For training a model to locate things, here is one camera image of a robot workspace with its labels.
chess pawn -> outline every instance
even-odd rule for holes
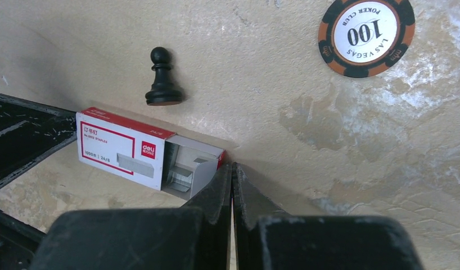
[[[152,70],[156,77],[152,88],[146,94],[147,104],[150,106],[166,106],[182,103],[182,93],[177,90],[170,80],[170,53],[165,48],[156,47],[151,52],[154,63]]]

beige surface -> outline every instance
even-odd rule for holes
[[[0,92],[204,134],[291,213],[389,215],[427,269],[460,269],[460,0],[411,0],[411,47],[367,79],[319,55],[331,2],[0,1]],[[145,104],[155,46],[173,52],[181,105]],[[45,229],[69,209],[182,203],[79,164],[73,149],[0,191],[0,207]]]

cardboard box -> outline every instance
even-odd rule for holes
[[[213,178],[224,150],[91,107],[76,113],[79,160],[185,200]]]

red and white box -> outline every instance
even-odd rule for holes
[[[213,178],[225,151],[95,107],[76,113],[79,160],[185,200]]]

poker chip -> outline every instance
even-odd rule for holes
[[[335,72],[371,77],[404,56],[415,29],[409,0],[336,0],[319,27],[319,51]]]

